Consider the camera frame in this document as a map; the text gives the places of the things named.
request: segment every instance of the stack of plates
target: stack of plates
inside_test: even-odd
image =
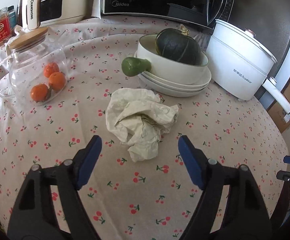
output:
[[[212,78],[208,67],[205,67],[205,71],[203,71],[199,80],[191,85],[170,82],[147,71],[139,74],[138,77],[146,85],[146,88],[149,87],[165,95],[179,98],[192,97],[201,93],[208,86]]]

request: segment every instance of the gray wall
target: gray wall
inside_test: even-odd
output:
[[[229,23],[248,28],[276,57],[269,73],[276,73],[290,40],[290,0],[234,0]]]

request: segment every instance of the glass teapot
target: glass teapot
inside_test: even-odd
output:
[[[63,47],[47,35],[48,28],[38,28],[21,35],[10,45],[11,55],[1,65],[10,63],[9,74],[0,80],[0,97],[16,98],[22,104],[45,104],[58,95],[67,83]]]

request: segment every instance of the table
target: table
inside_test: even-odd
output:
[[[104,113],[112,92],[139,87],[137,77],[126,77],[120,71],[121,61],[134,54],[141,36],[127,33],[155,33],[166,25],[177,24],[111,17],[53,27],[55,34],[66,28],[71,43],[78,40],[65,48],[66,55],[74,60],[66,88],[47,105],[33,109],[0,98],[0,220],[4,228],[30,167],[34,163],[42,167],[59,165],[95,134],[102,138],[103,150],[79,195],[102,239],[181,236],[201,191],[192,184],[178,153],[180,135],[187,135],[196,148],[223,165],[247,164],[272,214],[283,185],[276,172],[286,168],[282,159],[288,151],[277,127],[255,98],[239,102],[216,83],[191,98],[161,94],[161,102],[178,104],[180,114],[171,132],[162,136],[158,157],[144,162],[134,163],[127,146],[107,131]],[[213,230],[220,227],[227,193],[228,187],[224,187]],[[52,196],[60,227],[67,230],[55,187]]]

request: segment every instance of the orange fruit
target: orange fruit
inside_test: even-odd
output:
[[[30,91],[32,100],[36,102],[47,100],[48,95],[50,95],[50,93],[48,93],[48,87],[45,84],[36,85]]]
[[[63,72],[55,72],[49,76],[48,85],[56,93],[62,90],[66,84],[66,78]]]
[[[43,70],[43,75],[46,77],[46,78],[49,78],[50,75],[52,73],[55,73],[55,72],[59,72],[59,67],[57,65],[57,63],[55,62],[51,62],[51,63],[48,63],[46,65],[46,67],[44,68]]]

